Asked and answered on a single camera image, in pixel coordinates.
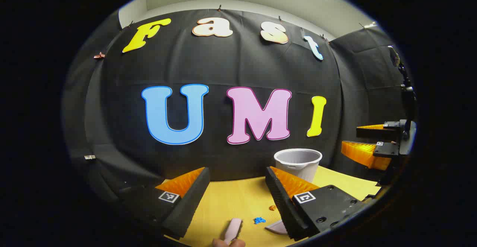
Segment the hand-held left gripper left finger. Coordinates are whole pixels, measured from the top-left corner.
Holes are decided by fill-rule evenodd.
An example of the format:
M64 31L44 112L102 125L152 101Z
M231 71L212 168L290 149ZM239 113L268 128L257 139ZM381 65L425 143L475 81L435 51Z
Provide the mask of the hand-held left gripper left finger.
M179 240L185 236L209 183L210 170L201 167L161 184L126 188L119 198L149 232Z

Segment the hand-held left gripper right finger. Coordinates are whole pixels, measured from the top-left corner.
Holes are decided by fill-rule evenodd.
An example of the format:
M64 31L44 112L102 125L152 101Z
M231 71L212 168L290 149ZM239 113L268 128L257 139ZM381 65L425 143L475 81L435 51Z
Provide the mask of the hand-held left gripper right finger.
M318 187L273 166L266 168L265 181L295 241L334 229L364 207L362 200L337 186Z

